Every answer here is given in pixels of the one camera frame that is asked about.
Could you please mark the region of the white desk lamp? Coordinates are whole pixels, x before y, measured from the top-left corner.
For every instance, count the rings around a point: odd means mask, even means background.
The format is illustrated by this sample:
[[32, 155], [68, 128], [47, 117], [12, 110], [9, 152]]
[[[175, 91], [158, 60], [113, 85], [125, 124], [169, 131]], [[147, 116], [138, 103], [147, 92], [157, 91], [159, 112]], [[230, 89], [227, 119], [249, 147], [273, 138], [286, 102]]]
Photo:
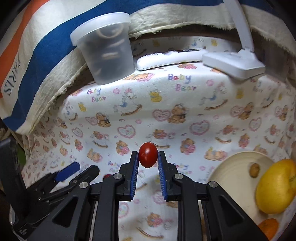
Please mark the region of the white desk lamp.
[[247, 19], [239, 1], [225, 0], [233, 19], [242, 49], [239, 52], [212, 52], [202, 56], [202, 62], [238, 80], [245, 80], [265, 72], [265, 65], [257, 59]]

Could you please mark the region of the baby bear print cloth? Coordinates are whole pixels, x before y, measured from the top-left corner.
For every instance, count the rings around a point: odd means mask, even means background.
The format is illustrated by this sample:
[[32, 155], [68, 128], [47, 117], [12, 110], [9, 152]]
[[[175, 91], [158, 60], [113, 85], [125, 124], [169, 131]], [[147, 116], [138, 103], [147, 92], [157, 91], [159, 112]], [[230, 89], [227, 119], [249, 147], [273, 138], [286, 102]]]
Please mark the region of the baby bear print cloth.
[[186, 63], [102, 86], [88, 71], [79, 80], [86, 84], [69, 88], [28, 135], [27, 186], [72, 162], [81, 170], [97, 165], [100, 182], [145, 142], [201, 183], [236, 153], [259, 152], [276, 162], [295, 145], [295, 88], [285, 77], [237, 81]]

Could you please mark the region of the cream round plate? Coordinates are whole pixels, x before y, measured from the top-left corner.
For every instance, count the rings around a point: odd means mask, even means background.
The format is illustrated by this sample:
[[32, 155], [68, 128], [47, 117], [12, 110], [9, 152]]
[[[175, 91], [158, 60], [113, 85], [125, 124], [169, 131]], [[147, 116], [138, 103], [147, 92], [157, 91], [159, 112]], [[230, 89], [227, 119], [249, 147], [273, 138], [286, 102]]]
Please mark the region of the cream round plate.
[[[253, 163], [260, 165], [257, 178], [251, 178], [249, 175], [249, 169]], [[256, 224], [260, 224], [267, 218], [275, 218], [280, 224], [278, 232], [283, 232], [292, 220], [293, 208], [280, 214], [265, 214], [257, 208], [255, 203], [257, 184], [273, 163], [271, 158], [259, 152], [236, 153], [225, 159], [208, 180], [216, 181]]]

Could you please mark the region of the striped Paris cloth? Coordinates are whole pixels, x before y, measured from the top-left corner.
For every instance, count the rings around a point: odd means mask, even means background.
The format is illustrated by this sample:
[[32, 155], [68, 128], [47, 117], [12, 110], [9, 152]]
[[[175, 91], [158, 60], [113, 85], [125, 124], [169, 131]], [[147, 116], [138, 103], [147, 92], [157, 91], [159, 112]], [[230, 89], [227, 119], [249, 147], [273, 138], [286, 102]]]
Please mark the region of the striped Paris cloth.
[[71, 32], [96, 16], [125, 12], [129, 35], [188, 25], [235, 27], [222, 1], [31, 1], [1, 39], [1, 119], [29, 134], [53, 100], [84, 68]]

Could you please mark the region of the red cherry tomato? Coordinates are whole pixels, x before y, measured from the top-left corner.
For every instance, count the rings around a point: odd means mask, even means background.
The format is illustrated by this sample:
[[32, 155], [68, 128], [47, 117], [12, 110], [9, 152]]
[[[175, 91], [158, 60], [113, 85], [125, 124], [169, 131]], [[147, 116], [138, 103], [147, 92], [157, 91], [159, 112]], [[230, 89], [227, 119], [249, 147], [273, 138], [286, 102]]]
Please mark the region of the red cherry tomato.
[[103, 180], [106, 180], [110, 176], [112, 176], [112, 174], [106, 174], [106, 175], [104, 175]]
[[145, 168], [151, 168], [158, 159], [158, 150], [153, 143], [144, 143], [138, 151], [138, 159]]

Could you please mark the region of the orange mandarin in plate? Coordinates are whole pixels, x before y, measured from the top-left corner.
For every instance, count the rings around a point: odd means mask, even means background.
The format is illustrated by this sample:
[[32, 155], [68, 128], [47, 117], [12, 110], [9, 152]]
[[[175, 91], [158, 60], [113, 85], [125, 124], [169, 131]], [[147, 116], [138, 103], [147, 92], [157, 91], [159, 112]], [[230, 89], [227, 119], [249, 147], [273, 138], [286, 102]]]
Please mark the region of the orange mandarin in plate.
[[278, 230], [279, 222], [275, 218], [268, 218], [262, 221], [258, 227], [266, 235], [268, 240], [272, 240]]

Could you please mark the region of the white remote control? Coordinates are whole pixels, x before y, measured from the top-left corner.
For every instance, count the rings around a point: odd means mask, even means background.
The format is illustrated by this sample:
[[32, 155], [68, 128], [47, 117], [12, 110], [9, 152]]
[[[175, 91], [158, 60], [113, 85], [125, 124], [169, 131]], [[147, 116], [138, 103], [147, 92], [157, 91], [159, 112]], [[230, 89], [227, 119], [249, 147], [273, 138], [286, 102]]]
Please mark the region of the white remote control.
[[143, 71], [178, 63], [199, 62], [206, 53], [208, 51], [205, 49], [188, 49], [149, 54], [137, 60], [137, 69]]

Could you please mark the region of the large yellow apple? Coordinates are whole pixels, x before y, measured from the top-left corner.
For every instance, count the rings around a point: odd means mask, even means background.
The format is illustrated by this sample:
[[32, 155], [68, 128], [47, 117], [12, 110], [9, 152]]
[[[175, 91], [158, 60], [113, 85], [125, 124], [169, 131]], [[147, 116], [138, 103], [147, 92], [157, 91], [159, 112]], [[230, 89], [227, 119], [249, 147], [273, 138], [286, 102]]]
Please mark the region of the large yellow apple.
[[295, 161], [283, 159], [272, 164], [260, 178], [255, 202], [266, 214], [284, 212], [295, 198]]

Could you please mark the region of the clear lidded plastic container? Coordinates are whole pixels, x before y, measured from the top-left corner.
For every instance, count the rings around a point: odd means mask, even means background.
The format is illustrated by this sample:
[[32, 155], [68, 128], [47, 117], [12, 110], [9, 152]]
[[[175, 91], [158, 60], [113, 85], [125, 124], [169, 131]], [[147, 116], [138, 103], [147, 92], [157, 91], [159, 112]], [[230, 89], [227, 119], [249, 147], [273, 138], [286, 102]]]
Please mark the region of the clear lidded plastic container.
[[70, 34], [98, 85], [127, 77], [135, 71], [129, 39], [131, 20], [127, 13], [109, 13], [92, 18]]

